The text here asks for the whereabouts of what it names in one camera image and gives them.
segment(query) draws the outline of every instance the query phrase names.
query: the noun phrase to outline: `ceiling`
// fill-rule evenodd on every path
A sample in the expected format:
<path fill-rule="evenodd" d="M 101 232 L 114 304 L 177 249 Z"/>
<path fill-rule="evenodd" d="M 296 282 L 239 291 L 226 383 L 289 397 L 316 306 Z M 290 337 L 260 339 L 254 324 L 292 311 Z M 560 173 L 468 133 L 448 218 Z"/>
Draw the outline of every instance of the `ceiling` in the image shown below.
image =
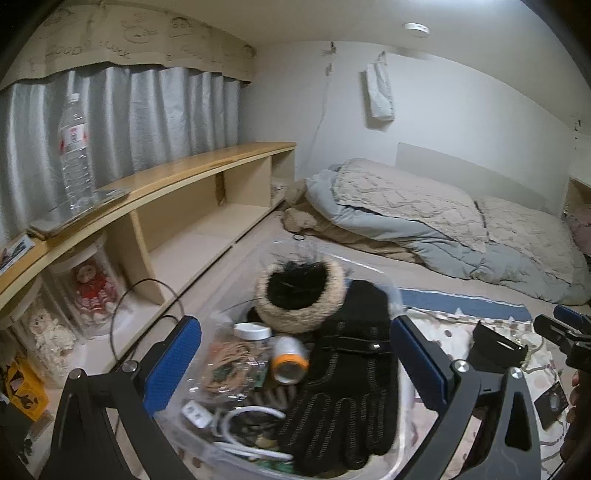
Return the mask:
<path fill-rule="evenodd" d="M 454 60 L 591 132 L 591 90 L 550 28 L 521 0 L 134 0 L 221 28 L 255 47 L 308 40 L 379 43 Z M 414 38 L 406 22 L 425 24 Z"/>

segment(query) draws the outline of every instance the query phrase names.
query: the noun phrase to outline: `gray curtain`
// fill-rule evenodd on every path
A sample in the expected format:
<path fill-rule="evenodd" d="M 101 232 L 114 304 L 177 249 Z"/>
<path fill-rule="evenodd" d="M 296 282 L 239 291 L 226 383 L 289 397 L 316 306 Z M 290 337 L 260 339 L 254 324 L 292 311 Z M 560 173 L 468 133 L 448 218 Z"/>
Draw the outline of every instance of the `gray curtain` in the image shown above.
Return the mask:
<path fill-rule="evenodd" d="M 0 93 L 0 245 L 66 201 L 57 126 L 68 92 L 89 124 L 96 186 L 238 143 L 240 82 L 181 67 L 99 64 Z"/>

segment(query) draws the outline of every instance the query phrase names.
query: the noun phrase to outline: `white wall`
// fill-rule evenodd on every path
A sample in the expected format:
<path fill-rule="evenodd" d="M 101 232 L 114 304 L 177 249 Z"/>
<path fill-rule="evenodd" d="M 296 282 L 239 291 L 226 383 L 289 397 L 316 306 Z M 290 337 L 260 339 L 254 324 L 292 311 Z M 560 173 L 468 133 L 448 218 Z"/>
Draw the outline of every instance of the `white wall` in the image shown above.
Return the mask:
<path fill-rule="evenodd" d="M 495 170 L 546 197 L 550 210 L 560 210 L 573 134 L 537 103 L 450 60 L 402 56 L 368 43 L 336 46 L 336 54 L 324 52 L 327 42 L 258 49 L 255 80 L 241 100 L 242 142 L 298 142 L 299 177 L 352 157 L 394 164 L 404 142 Z M 363 88 L 366 64 L 383 50 L 389 52 L 395 96 L 396 120 L 389 124 L 368 118 Z M 326 114 L 311 148 L 323 98 Z"/>
<path fill-rule="evenodd" d="M 591 135 L 576 135 L 570 176 L 591 185 Z"/>

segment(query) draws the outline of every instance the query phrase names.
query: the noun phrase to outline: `light blue comforter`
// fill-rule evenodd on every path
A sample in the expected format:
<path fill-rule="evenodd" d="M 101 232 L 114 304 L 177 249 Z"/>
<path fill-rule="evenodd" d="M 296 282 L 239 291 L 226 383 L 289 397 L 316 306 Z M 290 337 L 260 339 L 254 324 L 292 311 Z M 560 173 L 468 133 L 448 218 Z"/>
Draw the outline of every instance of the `light blue comforter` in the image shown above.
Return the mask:
<path fill-rule="evenodd" d="M 337 172 L 323 170 L 306 180 L 306 198 L 331 223 L 377 241 L 395 242 L 418 255 L 428 268 L 463 279 L 477 279 L 523 292 L 531 297 L 580 305 L 591 297 L 589 272 L 574 272 L 571 284 L 543 270 L 506 245 L 488 242 L 486 252 L 474 251 L 424 223 L 393 218 L 338 205 L 333 196 Z"/>

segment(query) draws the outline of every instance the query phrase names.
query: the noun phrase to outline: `white headboard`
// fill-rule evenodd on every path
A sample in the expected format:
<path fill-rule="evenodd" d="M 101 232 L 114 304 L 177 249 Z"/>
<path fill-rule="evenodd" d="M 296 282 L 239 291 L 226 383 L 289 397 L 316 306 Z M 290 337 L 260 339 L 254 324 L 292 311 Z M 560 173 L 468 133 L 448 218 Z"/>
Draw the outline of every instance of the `white headboard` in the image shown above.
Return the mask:
<path fill-rule="evenodd" d="M 546 199 L 521 183 L 475 163 L 428 148 L 398 144 L 396 168 L 454 185 L 478 198 L 491 196 L 541 210 Z"/>

